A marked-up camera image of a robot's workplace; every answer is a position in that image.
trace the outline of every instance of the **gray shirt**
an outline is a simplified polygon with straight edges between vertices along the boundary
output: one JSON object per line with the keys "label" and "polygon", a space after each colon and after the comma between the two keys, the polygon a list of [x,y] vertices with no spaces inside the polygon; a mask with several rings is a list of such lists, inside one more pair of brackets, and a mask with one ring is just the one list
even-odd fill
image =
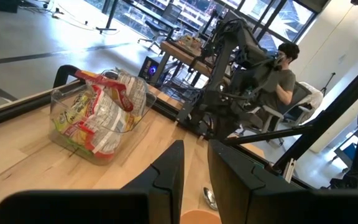
{"label": "gray shirt", "polygon": [[[278,72],[280,80],[278,84],[283,88],[285,91],[293,91],[295,86],[295,74],[291,70],[281,70]],[[278,98],[276,91],[272,93],[263,92],[259,96],[259,100],[274,110],[279,109],[280,105],[283,105],[283,102]]]}

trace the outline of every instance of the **metal spoon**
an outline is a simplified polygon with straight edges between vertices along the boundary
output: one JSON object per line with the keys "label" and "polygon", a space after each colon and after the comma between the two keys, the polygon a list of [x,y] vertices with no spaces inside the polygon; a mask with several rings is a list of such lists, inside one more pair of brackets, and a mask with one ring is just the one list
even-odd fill
{"label": "metal spoon", "polygon": [[209,207],[212,208],[213,210],[217,211],[218,205],[216,205],[214,192],[212,192],[212,190],[204,187],[203,193],[204,193],[205,201],[209,205]]}

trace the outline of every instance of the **black tripod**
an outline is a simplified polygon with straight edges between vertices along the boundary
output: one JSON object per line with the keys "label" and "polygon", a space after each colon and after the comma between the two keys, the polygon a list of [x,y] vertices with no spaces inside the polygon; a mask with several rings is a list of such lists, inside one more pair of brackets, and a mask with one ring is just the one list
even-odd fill
{"label": "black tripod", "polygon": [[322,89],[320,90],[320,91],[323,93],[324,96],[326,95],[326,92],[327,92],[327,86],[328,86],[329,82],[333,79],[333,76],[334,76],[334,75],[336,75],[336,73],[335,73],[335,72],[332,72],[331,78],[329,78],[329,80],[328,80],[326,86],[324,86],[324,88],[322,88]]}

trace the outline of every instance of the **gray floor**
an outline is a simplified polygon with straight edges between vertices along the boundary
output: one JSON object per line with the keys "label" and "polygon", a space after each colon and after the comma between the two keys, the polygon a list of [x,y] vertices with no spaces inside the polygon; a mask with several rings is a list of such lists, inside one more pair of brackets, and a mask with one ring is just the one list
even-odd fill
{"label": "gray floor", "polygon": [[[52,19],[50,14],[21,9],[17,14],[0,12],[0,59],[38,55],[37,59],[0,63],[0,89],[15,98],[51,89],[58,67],[64,64],[93,72],[120,67],[138,74],[144,58],[157,54],[137,44],[138,33],[116,21],[112,26],[119,32],[100,35],[95,30]],[[112,46],[87,49],[105,45]],[[0,98],[0,105],[6,102]],[[282,147],[266,142],[257,142],[256,146],[264,150],[267,160],[275,162],[295,140],[286,138]],[[329,180],[340,176],[344,168],[339,160],[330,162],[333,157],[329,150],[320,154],[307,151],[296,165],[296,176],[313,187],[328,186]]]}

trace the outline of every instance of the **dark hair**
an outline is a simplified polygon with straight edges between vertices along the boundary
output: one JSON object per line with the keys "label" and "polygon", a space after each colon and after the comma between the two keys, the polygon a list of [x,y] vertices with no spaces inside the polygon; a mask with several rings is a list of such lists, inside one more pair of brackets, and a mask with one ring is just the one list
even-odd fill
{"label": "dark hair", "polygon": [[298,58],[298,54],[300,52],[299,47],[294,43],[281,44],[280,46],[278,46],[278,50],[284,52],[288,58],[292,58],[291,62]]}

